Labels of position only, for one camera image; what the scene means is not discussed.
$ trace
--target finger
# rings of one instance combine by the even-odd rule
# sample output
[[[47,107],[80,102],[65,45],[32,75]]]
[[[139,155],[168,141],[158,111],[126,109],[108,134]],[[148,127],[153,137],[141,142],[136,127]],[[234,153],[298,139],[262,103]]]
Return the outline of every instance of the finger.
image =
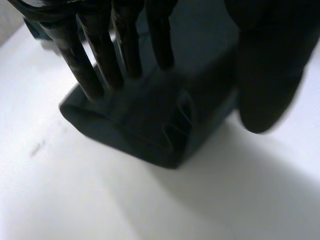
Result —
[[[146,19],[152,48],[163,70],[173,67],[175,59],[171,46],[169,16],[178,0],[146,0]]]
[[[59,23],[42,23],[41,26],[57,44],[88,99],[95,101],[102,98],[104,89],[79,40],[75,15]]]
[[[226,9],[242,31],[258,27],[274,0],[224,0]]]
[[[105,83],[112,89],[120,89],[124,86],[124,79],[109,34],[111,1],[89,3],[80,2],[77,9],[85,37],[91,46]]]
[[[138,78],[142,74],[142,66],[136,21],[144,7],[144,0],[113,0],[112,6],[112,22],[122,61],[128,75]]]
[[[43,7],[44,1],[38,0],[7,0],[11,3],[19,12],[21,12],[27,19],[42,23],[56,22],[69,16],[73,13],[73,10],[67,7],[63,2],[50,1],[46,2]]]
[[[239,110],[244,126],[254,133],[268,130],[288,108],[320,36],[318,1],[290,3],[260,9],[264,17],[254,18],[259,20],[253,29],[248,20],[239,34]],[[232,7],[228,11],[235,13]]]

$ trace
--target white surface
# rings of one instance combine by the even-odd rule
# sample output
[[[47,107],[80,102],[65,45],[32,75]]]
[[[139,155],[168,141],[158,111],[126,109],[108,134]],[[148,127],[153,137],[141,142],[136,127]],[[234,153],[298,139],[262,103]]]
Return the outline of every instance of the white surface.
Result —
[[[319,240],[319,66],[320,48],[280,127],[254,135],[233,114],[166,170],[66,122],[76,81],[21,28],[0,49],[0,239]]]

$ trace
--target hand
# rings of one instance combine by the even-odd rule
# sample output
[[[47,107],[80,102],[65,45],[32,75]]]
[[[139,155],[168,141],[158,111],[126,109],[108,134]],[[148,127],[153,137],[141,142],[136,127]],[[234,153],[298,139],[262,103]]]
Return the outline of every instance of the hand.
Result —
[[[173,66],[169,15],[177,0],[8,0],[28,19],[38,21],[55,41],[88,99],[95,101],[104,95],[88,56],[79,40],[76,16],[91,46],[105,85],[113,90],[124,85],[114,45],[109,35],[112,21],[116,30],[121,57],[132,78],[142,74],[139,35],[136,21],[146,5],[152,47],[159,66],[166,70]]]
[[[268,130],[291,103],[320,36],[318,0],[225,0],[239,26],[239,111],[254,133]]]

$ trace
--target dark object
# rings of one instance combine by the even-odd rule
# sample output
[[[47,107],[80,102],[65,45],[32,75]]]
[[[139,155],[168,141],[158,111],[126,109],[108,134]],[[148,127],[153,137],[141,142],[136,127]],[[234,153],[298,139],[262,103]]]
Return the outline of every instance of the dark object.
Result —
[[[76,18],[71,17],[54,25],[43,23],[42,27],[57,44],[87,98],[93,102],[102,98],[104,89],[78,37]]]
[[[142,74],[142,66],[136,22],[144,8],[144,0],[115,0],[112,4],[112,21],[123,64],[130,77],[138,78]]]
[[[222,1],[180,1],[170,21],[176,58],[171,71],[158,66],[142,11],[137,30],[143,76],[131,80],[121,69],[124,89],[106,92],[96,104],[76,87],[60,110],[96,141],[158,166],[177,168],[235,107],[232,70],[238,30]]]
[[[146,19],[155,58],[161,69],[172,68],[175,63],[171,46],[169,16],[178,0],[147,0]]]
[[[82,2],[77,9],[84,34],[104,79],[103,85],[121,89],[124,80],[118,65],[114,44],[109,35],[111,2]]]
[[[320,37],[319,0],[225,0],[239,26],[239,112],[253,133],[284,114]]]

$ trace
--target white countertop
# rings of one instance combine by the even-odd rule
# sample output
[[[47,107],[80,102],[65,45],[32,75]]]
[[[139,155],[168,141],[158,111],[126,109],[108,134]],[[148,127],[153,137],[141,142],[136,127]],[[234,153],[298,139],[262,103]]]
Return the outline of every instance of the white countertop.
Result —
[[[0,49],[1,240],[320,239],[320,46],[280,126],[234,113],[179,170],[80,134],[58,110],[75,83],[26,27]]]

